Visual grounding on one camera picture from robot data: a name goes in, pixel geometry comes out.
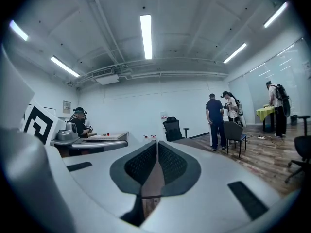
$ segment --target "black and white logo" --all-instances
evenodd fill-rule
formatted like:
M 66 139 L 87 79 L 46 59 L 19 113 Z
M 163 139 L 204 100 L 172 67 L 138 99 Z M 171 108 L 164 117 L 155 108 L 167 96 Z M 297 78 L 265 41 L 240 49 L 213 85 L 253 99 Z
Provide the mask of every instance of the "black and white logo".
M 46 144 L 52 125 L 53 120 L 34 106 L 26 122 L 24 132 L 38 137 L 43 144 Z

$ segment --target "trash can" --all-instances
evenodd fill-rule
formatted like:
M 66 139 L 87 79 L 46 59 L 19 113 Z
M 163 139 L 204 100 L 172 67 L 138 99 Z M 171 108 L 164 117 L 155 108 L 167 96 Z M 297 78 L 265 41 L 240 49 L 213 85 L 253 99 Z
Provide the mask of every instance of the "trash can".
M 291 125 L 297 125 L 297 115 L 291 116 Z

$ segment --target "ceiling light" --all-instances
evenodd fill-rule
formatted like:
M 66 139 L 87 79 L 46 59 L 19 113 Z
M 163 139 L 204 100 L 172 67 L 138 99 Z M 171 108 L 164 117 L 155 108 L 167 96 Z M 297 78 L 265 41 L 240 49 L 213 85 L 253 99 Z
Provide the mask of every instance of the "ceiling light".
M 258 77 L 260 77 L 261 75 L 263 75 L 263 74 L 265 74 L 265 73 L 267 73 L 267 72 L 270 72 L 270 71 L 271 71 L 271 70 L 266 71 L 266 72 L 264 72 L 264 73 L 260 74 Z
M 288 3 L 285 2 L 279 9 L 264 23 L 264 27 L 268 28 L 268 26 L 286 9 Z
M 288 47 L 288 48 L 286 48 L 285 50 L 283 50 L 281 53 L 278 54 L 278 56 L 279 56 L 280 54 L 282 54 L 283 52 L 285 52 L 286 50 L 291 49 L 293 46 L 294 46 L 294 44 L 292 44 L 290 47 Z
M 65 71 L 67 71 L 68 73 L 72 74 L 74 77 L 79 77 L 79 74 L 76 73 L 74 70 L 70 69 L 68 66 L 66 66 L 63 62 L 61 62 L 59 59 L 57 59 L 55 56 L 53 56 L 51 58 L 51 60 L 57 64 L 58 66 L 60 66 L 62 69 L 64 69 Z
M 280 64 L 280 66 L 283 65 L 283 64 L 285 64 L 286 62 L 289 62 L 290 60 L 291 60 L 291 58 L 290 58 L 289 60 L 283 62 L 282 64 Z
M 234 56 L 236 56 L 239 52 L 242 51 L 243 48 L 245 48 L 247 45 L 245 43 L 242 44 L 233 54 L 231 54 L 225 61 L 224 63 L 227 63 L 229 60 L 231 60 Z
M 27 41 L 28 35 L 12 20 L 10 22 L 10 27 L 13 29 L 24 41 Z
M 144 43 L 146 60 L 152 59 L 152 42 L 151 42 L 151 15 L 140 16 L 140 25 L 142 41 Z
M 263 66 L 264 64 L 266 64 L 266 63 L 263 63 L 263 64 L 261 64 L 261 65 L 258 66 L 258 67 L 261 67 L 261 66 Z M 249 71 L 249 72 L 252 72 L 252 71 L 256 70 L 258 67 L 254 68 L 253 70 L 251 70 L 251 71 Z
M 288 67 L 286 67 L 286 68 L 289 68 L 289 67 L 291 67 L 291 66 L 288 66 Z M 285 70 L 286 68 L 283 68 L 281 71 Z

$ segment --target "black pants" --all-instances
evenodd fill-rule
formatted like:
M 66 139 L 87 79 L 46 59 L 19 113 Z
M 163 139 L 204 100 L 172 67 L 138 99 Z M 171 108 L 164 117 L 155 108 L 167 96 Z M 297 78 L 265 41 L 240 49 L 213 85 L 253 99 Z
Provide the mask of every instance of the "black pants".
M 283 106 L 275 108 L 276 111 L 276 135 L 286 134 L 286 116 L 284 115 Z
M 236 122 L 236 123 L 238 123 L 238 121 L 239 121 L 239 117 L 238 116 L 235 117 L 235 118 L 228 117 L 228 119 L 229 119 L 229 122 Z
M 226 145 L 224 122 L 213 122 L 213 124 L 210 126 L 210 131 L 212 134 L 212 141 L 213 141 L 213 148 L 217 148 L 217 145 L 218 145 L 218 137 L 217 137 L 218 129 L 219 129 L 219 134 L 220 134 L 220 145 L 222 145 L 222 147 L 225 147 Z

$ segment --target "wooden floor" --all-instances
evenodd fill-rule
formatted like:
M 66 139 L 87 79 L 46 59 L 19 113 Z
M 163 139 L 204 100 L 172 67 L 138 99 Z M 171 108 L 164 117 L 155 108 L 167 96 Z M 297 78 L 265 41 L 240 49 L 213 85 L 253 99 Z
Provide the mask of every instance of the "wooden floor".
M 311 124 L 308 124 L 308 132 L 310 130 Z M 246 152 L 244 152 L 244 143 L 242 143 L 240 158 L 239 143 L 237 143 L 236 149 L 234 149 L 234 143 L 229 145 L 229 154 L 227 154 L 227 150 L 222 150 L 220 146 L 218 146 L 216 153 L 227 156 L 261 177 L 282 197 L 300 188 L 304 179 L 303 172 L 292 177 L 288 184 L 284 180 L 299 168 L 295 164 L 288 168 L 287 164 L 291 159 L 301 161 L 301 157 L 294 147 L 294 138 L 304 135 L 303 123 L 298 123 L 296 126 L 288 125 L 286 138 L 283 139 L 276 138 L 274 133 L 263 132 L 262 126 L 248 126 L 243 130 L 243 133 L 254 135 L 254 137 L 248 137 L 250 142 L 246 144 Z M 260 140 L 255 137 L 258 135 L 268 135 L 272 139 Z M 209 135 L 193 140 L 205 147 L 206 151 L 213 152 L 210 147 Z

